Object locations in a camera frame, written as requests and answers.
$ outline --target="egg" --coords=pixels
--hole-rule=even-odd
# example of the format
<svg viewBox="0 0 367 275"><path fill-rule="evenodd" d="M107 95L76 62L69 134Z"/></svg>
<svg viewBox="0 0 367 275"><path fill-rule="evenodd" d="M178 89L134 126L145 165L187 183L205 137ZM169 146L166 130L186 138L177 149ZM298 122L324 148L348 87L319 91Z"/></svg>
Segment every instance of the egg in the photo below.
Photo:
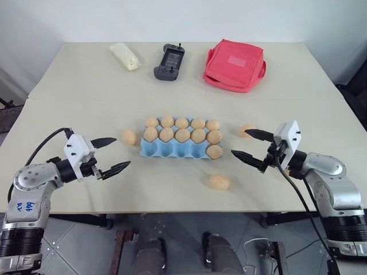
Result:
<svg viewBox="0 0 367 275"><path fill-rule="evenodd" d="M176 119L174 125L176 125L178 129L185 129L189 126L189 122L184 117L181 117L179 119Z"/></svg>
<svg viewBox="0 0 367 275"><path fill-rule="evenodd" d="M191 127L194 129L203 129L205 128L205 120L204 119L194 119L191 121Z"/></svg>
<svg viewBox="0 0 367 275"><path fill-rule="evenodd" d="M246 133L245 131L246 130L249 130L249 129L257 129L255 125L249 123L249 124L246 124L246 125L243 125L240 129L239 129L239 136L241 138L249 138L251 137L248 133Z"/></svg>
<svg viewBox="0 0 367 275"><path fill-rule="evenodd" d="M222 134L218 130L210 131L206 139L210 144L218 144L222 140Z"/></svg>
<svg viewBox="0 0 367 275"><path fill-rule="evenodd" d="M205 140L206 132L204 129L195 129L191 133L191 139L196 143L201 143Z"/></svg>
<svg viewBox="0 0 367 275"><path fill-rule="evenodd" d="M148 127L145 129L143 137L147 142L152 142L158 137L158 131L155 127Z"/></svg>
<svg viewBox="0 0 367 275"><path fill-rule="evenodd" d="M170 128L174 125L174 120L173 120L173 117L171 116L164 116L162 119L161 119L161 126L163 128Z"/></svg>
<svg viewBox="0 0 367 275"><path fill-rule="evenodd" d="M121 134L122 142L129 146L136 144L136 134L133 130L125 129Z"/></svg>
<svg viewBox="0 0 367 275"><path fill-rule="evenodd" d="M159 125L158 119L156 117L148 117L145 121L146 127L157 127Z"/></svg>
<svg viewBox="0 0 367 275"><path fill-rule="evenodd" d="M190 132L187 129L180 129L176 132L175 138L177 141L184 143L190 138Z"/></svg>
<svg viewBox="0 0 367 275"><path fill-rule="evenodd" d="M218 145L211 145L206 149L206 154L211 159L218 159L223 155L223 150L222 147Z"/></svg>
<svg viewBox="0 0 367 275"><path fill-rule="evenodd" d="M226 176L213 175L208 180L208 186L216 190L227 190L231 186L231 181Z"/></svg>
<svg viewBox="0 0 367 275"><path fill-rule="evenodd" d="M159 133L159 138L163 142L169 142L173 138L174 132L171 128L163 128Z"/></svg>
<svg viewBox="0 0 367 275"><path fill-rule="evenodd" d="M205 127L210 131L219 130L220 122L217 119L212 119L205 124Z"/></svg>

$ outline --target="white wall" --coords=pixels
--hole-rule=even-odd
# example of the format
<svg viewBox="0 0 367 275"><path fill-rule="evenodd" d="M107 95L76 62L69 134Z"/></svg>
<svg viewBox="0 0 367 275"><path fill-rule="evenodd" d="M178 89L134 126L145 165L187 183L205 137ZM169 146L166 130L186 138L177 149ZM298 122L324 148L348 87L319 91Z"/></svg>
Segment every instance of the white wall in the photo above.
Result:
<svg viewBox="0 0 367 275"><path fill-rule="evenodd" d="M0 77L25 97L63 41L304 41L335 83L367 56L366 0L1 0Z"/></svg>

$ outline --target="table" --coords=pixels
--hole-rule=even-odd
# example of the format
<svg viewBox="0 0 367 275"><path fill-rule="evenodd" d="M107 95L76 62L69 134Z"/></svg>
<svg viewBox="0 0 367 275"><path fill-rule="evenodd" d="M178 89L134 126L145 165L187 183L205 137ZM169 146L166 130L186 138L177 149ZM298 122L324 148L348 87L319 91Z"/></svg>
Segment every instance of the table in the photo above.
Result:
<svg viewBox="0 0 367 275"><path fill-rule="evenodd" d="M299 149L340 158L367 205L367 134L340 93L303 44L256 44L265 49L267 75L253 91L238 94L210 87L201 78L207 50L215 43L185 43L186 54L177 81L153 76L163 43L131 43L143 62L128 73L108 52L111 43L67 43L0 147L0 211L13 174L35 147L60 127L94 139L119 138L123 129L142 135L148 116L219 119L224 156L218 160L161 159L139 156L139 147L120 141L97 151L98 166L126 160L132 163L106 181L71 182L52 195L54 213L133 213L155 211L304 211L293 189L278 171L265 174L236 159L230 149L266 155L269 143L237 136L252 123L274 132L280 123L296 119L303 139ZM48 143L35 162L63 157L65 137ZM209 175L231 178L229 191L204 183ZM303 194L303 183L296 181ZM314 209L306 195L306 201Z"/></svg>

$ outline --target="egg carton cup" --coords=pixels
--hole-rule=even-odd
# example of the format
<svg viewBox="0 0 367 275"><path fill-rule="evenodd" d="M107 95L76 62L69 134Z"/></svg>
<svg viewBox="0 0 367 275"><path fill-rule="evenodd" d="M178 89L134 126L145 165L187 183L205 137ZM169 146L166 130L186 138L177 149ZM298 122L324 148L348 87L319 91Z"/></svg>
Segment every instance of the egg carton cup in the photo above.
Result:
<svg viewBox="0 0 367 275"><path fill-rule="evenodd" d="M170 156L175 158L195 158L195 159L211 159L206 154L206 149L211 145L206 139L201 143L195 143L192 141L192 139L188 139L184 143L181 143L173 138L169 142L163 142L159 139L159 132L163 129L161 124L161 117L157 118L159 121L159 126L156 127L158 131L158 138L153 140L152 142L147 142L143 137L140 141L140 155L146 156L148 158L152 156L160 156L162 158L168 158ZM189 126L186 128L191 133L194 131L194 128L192 128L191 121L193 118L187 117L186 118L189 122ZM171 129L174 132L174 135L179 130L178 127L175 125L171 127ZM204 131L206 133L210 132L209 129L204 128Z"/></svg>

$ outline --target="pink pouch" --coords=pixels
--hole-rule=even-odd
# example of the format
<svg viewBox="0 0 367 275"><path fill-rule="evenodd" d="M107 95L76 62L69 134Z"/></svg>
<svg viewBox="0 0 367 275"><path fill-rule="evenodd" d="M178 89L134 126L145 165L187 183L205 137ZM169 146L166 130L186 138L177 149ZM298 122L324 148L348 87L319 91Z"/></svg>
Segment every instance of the pink pouch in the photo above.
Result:
<svg viewBox="0 0 367 275"><path fill-rule="evenodd" d="M263 79L265 71L263 49L223 39L208 52L203 78L213 86L246 93Z"/></svg>

